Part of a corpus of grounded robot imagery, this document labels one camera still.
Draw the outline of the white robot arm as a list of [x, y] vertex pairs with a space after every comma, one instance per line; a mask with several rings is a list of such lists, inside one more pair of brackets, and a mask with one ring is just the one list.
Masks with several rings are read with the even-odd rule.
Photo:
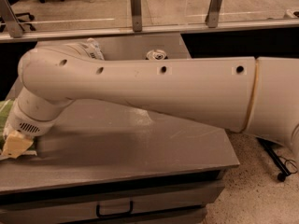
[[22, 89], [4, 136], [42, 136], [76, 100], [94, 99], [251, 134], [299, 153], [299, 59], [109, 61], [90, 39], [31, 49], [18, 75]]

